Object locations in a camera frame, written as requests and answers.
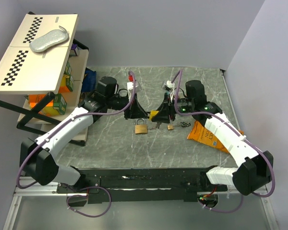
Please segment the yellow padlock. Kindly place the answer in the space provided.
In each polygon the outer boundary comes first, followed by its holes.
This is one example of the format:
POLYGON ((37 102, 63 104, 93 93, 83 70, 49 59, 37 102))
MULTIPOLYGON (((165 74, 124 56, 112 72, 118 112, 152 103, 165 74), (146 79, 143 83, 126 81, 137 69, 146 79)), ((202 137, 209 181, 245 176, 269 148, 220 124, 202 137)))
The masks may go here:
POLYGON ((148 117, 148 119, 149 119, 150 121, 152 121, 153 117, 156 116, 156 115, 158 114, 158 112, 159 112, 159 111, 156 111, 156 110, 150 111, 150 112, 149 112, 149 117, 148 117))

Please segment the small brass padlock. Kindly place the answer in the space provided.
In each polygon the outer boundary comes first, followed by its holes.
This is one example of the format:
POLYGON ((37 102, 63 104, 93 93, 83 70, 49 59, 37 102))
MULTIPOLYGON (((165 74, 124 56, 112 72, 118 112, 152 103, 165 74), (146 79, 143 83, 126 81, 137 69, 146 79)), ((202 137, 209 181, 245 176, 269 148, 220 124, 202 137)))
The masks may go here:
POLYGON ((174 125, 173 124, 168 124, 168 130, 173 130, 174 129, 174 125))

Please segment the large brass padlock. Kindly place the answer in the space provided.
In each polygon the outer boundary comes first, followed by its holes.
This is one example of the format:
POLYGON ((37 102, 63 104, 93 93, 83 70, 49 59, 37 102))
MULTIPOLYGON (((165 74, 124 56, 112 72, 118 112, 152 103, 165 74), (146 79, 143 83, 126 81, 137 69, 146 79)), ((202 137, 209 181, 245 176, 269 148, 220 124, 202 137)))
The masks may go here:
POLYGON ((138 118, 135 120, 135 134, 147 134, 148 133, 148 127, 146 124, 146 120, 143 118, 138 118))

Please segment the yellow padlock keys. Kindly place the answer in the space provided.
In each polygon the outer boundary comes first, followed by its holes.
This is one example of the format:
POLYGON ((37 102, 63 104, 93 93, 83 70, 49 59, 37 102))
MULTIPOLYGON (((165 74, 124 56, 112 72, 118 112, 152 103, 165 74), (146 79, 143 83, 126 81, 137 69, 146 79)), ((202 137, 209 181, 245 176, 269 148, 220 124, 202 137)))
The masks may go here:
POLYGON ((154 129, 159 129, 160 126, 161 126, 161 123, 160 123, 160 122, 157 122, 156 125, 155 125, 155 127, 154 127, 154 129))

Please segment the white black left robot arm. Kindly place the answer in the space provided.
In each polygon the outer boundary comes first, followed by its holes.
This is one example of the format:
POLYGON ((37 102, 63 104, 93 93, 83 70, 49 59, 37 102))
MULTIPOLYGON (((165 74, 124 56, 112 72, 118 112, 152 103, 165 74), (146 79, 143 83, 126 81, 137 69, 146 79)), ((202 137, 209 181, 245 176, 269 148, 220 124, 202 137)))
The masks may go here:
POLYGON ((38 138, 26 139, 21 144, 20 169, 16 185, 20 184, 20 176, 25 172, 34 179, 34 183, 47 185, 51 182, 66 184, 73 192, 81 192, 87 185, 86 175, 73 166, 60 166, 57 154, 82 130, 91 126, 102 116, 124 113, 128 119, 147 118, 147 113, 132 112, 136 105, 136 93, 141 89, 132 71, 128 72, 127 96, 121 97, 116 91, 117 80, 103 77, 97 84, 93 94, 83 100, 73 111, 47 133, 38 138))

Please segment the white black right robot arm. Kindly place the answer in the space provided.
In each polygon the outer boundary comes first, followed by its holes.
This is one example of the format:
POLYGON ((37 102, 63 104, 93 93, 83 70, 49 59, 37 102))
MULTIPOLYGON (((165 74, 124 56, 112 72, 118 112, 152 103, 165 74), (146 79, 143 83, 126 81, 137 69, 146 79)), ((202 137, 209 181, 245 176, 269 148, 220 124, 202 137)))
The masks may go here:
POLYGON ((151 112, 150 120, 168 124, 175 119, 176 114, 191 113, 230 153, 237 167, 214 166, 200 179, 201 188, 211 191, 217 184, 223 184, 234 186, 242 195, 247 196, 273 181, 273 155, 269 151, 259 150, 247 141, 220 107, 207 100, 204 85, 199 80, 188 81, 185 87, 186 96, 179 98, 174 82, 165 81, 162 85, 166 91, 164 100, 155 112, 151 112))

